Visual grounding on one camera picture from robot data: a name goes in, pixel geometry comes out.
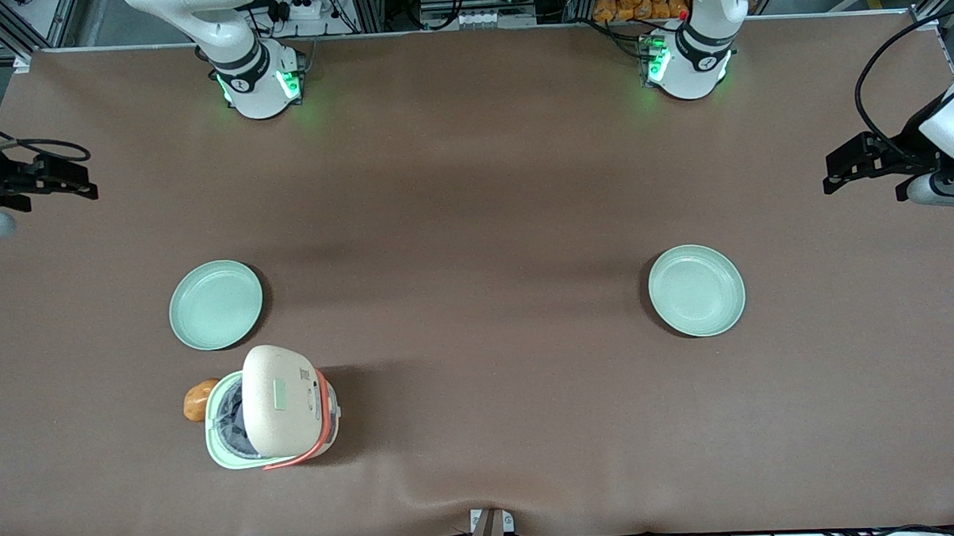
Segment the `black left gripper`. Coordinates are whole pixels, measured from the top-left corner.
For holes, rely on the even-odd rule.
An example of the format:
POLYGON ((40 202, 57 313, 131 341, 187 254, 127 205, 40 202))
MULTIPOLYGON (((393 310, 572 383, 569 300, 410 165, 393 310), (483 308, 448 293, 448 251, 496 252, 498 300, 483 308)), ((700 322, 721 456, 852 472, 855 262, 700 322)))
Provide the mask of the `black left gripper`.
MULTIPOLYGON (((924 175, 931 175, 941 169, 942 154, 920 130, 925 117, 910 118, 900 133, 894 137, 876 133, 875 137, 887 149, 883 153, 889 157, 890 166, 896 173, 910 176, 895 187, 898 200, 909 200, 909 188, 912 181, 924 175)), ((823 193, 836 193, 841 187, 860 179, 872 179, 882 175, 876 167, 877 147, 874 135, 858 134, 836 148, 826 156, 826 171, 823 179, 823 193)))

